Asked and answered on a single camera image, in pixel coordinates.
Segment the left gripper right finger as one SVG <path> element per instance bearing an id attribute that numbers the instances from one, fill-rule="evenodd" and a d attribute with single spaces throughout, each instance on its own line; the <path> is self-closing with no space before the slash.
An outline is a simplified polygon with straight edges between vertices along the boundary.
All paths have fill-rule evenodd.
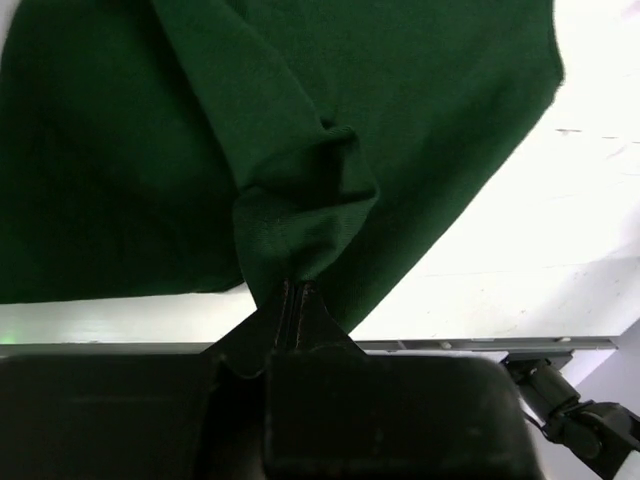
<path id="1" fill-rule="evenodd" d="M 287 282 L 287 352 L 365 356 L 328 312 L 315 282 Z"/>

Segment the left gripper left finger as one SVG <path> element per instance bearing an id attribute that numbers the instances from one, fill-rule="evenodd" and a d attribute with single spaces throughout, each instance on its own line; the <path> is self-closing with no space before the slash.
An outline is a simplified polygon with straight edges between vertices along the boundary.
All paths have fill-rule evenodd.
<path id="1" fill-rule="evenodd" d="M 293 284 L 285 280 L 255 312 L 202 355 L 238 378 L 260 376 L 271 353 L 286 342 L 292 301 Z"/>

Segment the white green raglan t shirt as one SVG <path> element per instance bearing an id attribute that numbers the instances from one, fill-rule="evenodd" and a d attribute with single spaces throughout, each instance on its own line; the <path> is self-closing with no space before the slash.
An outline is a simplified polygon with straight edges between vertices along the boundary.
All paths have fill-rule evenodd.
<path id="1" fill-rule="evenodd" d="M 563 79 L 549 1 L 22 1 L 1 300 L 298 281 L 357 326 Z"/>

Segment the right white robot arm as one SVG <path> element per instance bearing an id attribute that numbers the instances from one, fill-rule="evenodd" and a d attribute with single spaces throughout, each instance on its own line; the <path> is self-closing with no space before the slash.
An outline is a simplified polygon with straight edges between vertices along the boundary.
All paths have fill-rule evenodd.
<path id="1" fill-rule="evenodd" d="M 583 400 L 549 357 L 501 361 L 532 411 L 526 418 L 601 479 L 639 477 L 639 416 L 615 402 Z"/>

